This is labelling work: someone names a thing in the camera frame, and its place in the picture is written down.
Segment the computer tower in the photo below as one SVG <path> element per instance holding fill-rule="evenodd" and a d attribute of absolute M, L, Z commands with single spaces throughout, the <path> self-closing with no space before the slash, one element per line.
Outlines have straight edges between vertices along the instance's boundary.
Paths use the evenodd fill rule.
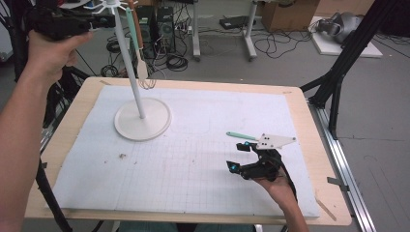
<path fill-rule="evenodd" d="M 158 24 L 153 6 L 137 6 L 135 10 L 138 14 L 139 27 L 141 28 L 141 37 L 144 44 L 142 51 L 146 59 L 154 59 L 160 50 L 158 39 Z"/>
<path fill-rule="evenodd" d="M 157 11 L 161 51 L 175 52 L 174 11 L 172 7 L 160 7 Z"/>

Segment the floor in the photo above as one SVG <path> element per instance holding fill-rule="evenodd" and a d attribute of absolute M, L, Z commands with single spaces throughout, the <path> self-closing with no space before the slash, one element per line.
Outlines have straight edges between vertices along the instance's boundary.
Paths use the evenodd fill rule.
<path fill-rule="evenodd" d="M 97 32 L 92 42 L 78 50 L 95 73 L 107 64 L 105 39 L 111 35 L 113 32 Z M 266 36 L 252 38 L 255 42 Z M 375 39 L 373 44 L 384 55 L 381 59 L 358 59 L 347 74 L 341 93 L 337 135 L 376 230 L 407 231 L 410 227 L 410 182 L 406 178 L 410 176 L 410 124 L 405 117 L 410 113 L 410 45 Z M 296 49 L 278 59 L 257 51 L 258 58 L 249 62 L 245 43 L 238 36 L 201 33 L 200 40 L 200 62 L 191 57 L 189 45 L 186 55 L 189 66 L 185 71 L 163 70 L 164 74 L 156 72 L 153 78 L 302 86 L 326 73 L 337 58 L 319 55 L 313 42 L 308 41 L 298 43 Z M 257 45 L 262 50 L 268 48 L 266 40 Z M 293 43 L 277 45 L 278 52 L 294 46 Z M 77 66 L 91 73 L 80 59 Z M 10 61 L 0 63 L 0 108 L 15 86 L 13 68 Z M 314 90 L 308 91 L 306 97 L 313 94 Z M 100 231 L 111 231 L 112 223 L 107 221 Z M 70 224 L 74 231 L 91 231 L 97 221 L 70 220 Z M 42 219 L 26 219 L 22 229 L 57 230 L 53 220 Z M 279 230 L 279 226 L 264 226 L 264 231 Z M 353 222 L 347 227 L 311 226 L 310 231 L 360 231 L 360 227 Z"/>

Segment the human arm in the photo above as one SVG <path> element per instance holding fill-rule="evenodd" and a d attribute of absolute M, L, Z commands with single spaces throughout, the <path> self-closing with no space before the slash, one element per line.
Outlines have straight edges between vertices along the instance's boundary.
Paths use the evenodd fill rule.
<path fill-rule="evenodd" d="M 49 87 L 62 68 L 75 63 L 74 50 L 91 34 L 51 42 L 29 33 L 29 55 L 15 89 L 0 113 L 0 231 L 19 231 L 40 158 Z"/>
<path fill-rule="evenodd" d="M 254 179 L 254 181 L 267 190 L 269 195 L 283 210 L 289 232 L 308 231 L 305 218 L 303 217 L 298 202 L 293 195 L 292 188 L 287 183 L 286 177 L 279 176 L 273 182 L 266 179 Z"/>

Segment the finger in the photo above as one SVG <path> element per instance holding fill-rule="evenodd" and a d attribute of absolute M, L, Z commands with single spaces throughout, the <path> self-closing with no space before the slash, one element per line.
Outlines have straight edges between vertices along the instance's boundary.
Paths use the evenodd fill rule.
<path fill-rule="evenodd" d="M 76 59 L 76 56 L 74 56 L 73 58 L 71 58 L 71 59 L 69 59 L 69 60 L 67 61 L 66 66 L 67 66 L 67 67 L 73 66 L 73 65 L 76 64 L 76 62 L 77 62 L 77 59 Z"/>
<path fill-rule="evenodd" d="M 69 51 L 76 49 L 78 46 L 89 42 L 93 38 L 92 32 L 87 32 L 82 35 L 73 36 L 64 40 L 65 48 Z"/>
<path fill-rule="evenodd" d="M 69 54 L 69 60 L 67 61 L 66 66 L 68 66 L 68 67 L 73 66 L 73 65 L 76 64 L 76 61 L 77 61 L 77 59 L 76 59 L 75 50 L 72 50 Z"/>
<path fill-rule="evenodd" d="M 35 30 L 31 30 L 28 32 L 28 37 L 30 40 L 45 40 L 50 41 L 49 37 L 42 35 L 41 33 L 36 32 Z"/>

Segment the grid paper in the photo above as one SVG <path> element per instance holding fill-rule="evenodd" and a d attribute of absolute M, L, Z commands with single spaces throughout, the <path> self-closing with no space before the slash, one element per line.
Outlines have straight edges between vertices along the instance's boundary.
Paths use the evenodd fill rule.
<path fill-rule="evenodd" d="M 264 188 L 228 171 L 227 160 L 248 164 L 257 155 L 237 151 L 245 140 L 225 133 L 297 137 L 284 96 L 161 88 L 141 95 L 169 106 L 169 129 L 146 142 L 122 137 L 114 116 L 133 100 L 131 87 L 104 86 L 58 175 L 62 208 L 283 216 Z M 304 216 L 318 217 L 299 144 L 278 151 Z"/>

